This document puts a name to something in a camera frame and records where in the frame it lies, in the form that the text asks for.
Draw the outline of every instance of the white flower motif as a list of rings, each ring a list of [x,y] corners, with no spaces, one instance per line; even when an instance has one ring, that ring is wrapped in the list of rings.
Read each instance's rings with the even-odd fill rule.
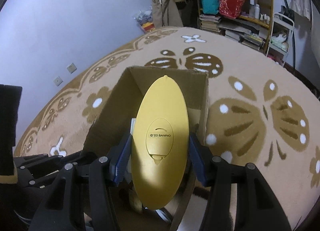
[[[191,43],[191,42],[203,42],[205,43],[205,40],[200,39],[200,35],[193,35],[193,36],[182,36],[182,38],[185,38],[185,43]]]
[[[63,157],[65,157],[67,155],[67,152],[65,150],[60,151],[60,146],[61,146],[62,142],[63,142],[63,137],[61,136],[57,145],[53,146],[51,148],[51,150],[50,150],[51,156],[57,155],[57,153],[58,153],[58,155],[62,155]]]

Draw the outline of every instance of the screw head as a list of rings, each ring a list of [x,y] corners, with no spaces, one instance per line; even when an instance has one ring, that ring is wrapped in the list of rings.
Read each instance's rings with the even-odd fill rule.
[[[221,161],[221,158],[219,156],[213,156],[212,157],[212,161],[213,162],[220,162]]]
[[[64,166],[64,168],[65,168],[66,170],[70,170],[70,169],[73,168],[73,165],[72,165],[71,163],[67,163],[67,164]]]
[[[103,156],[103,157],[100,157],[100,158],[99,158],[99,161],[100,161],[101,163],[104,163],[104,162],[107,162],[107,161],[108,161],[108,158],[107,158],[106,156]]]
[[[247,164],[248,169],[255,169],[256,166],[253,163],[248,163]]]

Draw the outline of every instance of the hanging clothes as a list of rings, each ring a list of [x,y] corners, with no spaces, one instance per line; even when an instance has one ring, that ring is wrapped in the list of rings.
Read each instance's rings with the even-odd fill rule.
[[[313,2],[311,3],[311,9],[311,50],[320,66],[320,14]]]
[[[290,8],[300,16],[311,19],[311,0],[291,0]]]
[[[175,0],[151,0],[155,28],[164,26],[183,27]]]

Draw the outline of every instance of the cardboard box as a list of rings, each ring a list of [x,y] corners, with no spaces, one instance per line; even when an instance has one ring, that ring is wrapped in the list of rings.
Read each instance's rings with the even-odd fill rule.
[[[137,116],[145,93],[155,80],[164,75],[174,79],[181,88],[188,109],[190,131],[197,132],[203,143],[208,114],[208,75],[191,70],[128,67],[90,128],[84,151],[92,151],[100,157],[118,145],[123,134],[130,129],[131,118]],[[186,170],[183,179],[176,196],[165,207],[174,216],[170,226],[160,218],[128,210],[119,198],[119,189],[129,189],[125,181],[118,188],[112,188],[112,200],[121,230],[177,230],[194,188],[196,177],[192,168]]]

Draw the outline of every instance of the wall outlet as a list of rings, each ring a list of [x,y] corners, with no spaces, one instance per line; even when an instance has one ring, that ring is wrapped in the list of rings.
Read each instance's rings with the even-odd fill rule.
[[[75,66],[74,63],[68,65],[68,66],[67,66],[67,69],[68,69],[68,71],[69,71],[70,74],[72,74],[74,71],[77,70],[77,68],[76,68],[76,66]]]
[[[63,80],[61,79],[60,76],[56,77],[53,82],[55,83],[56,86],[59,86],[62,84]]]

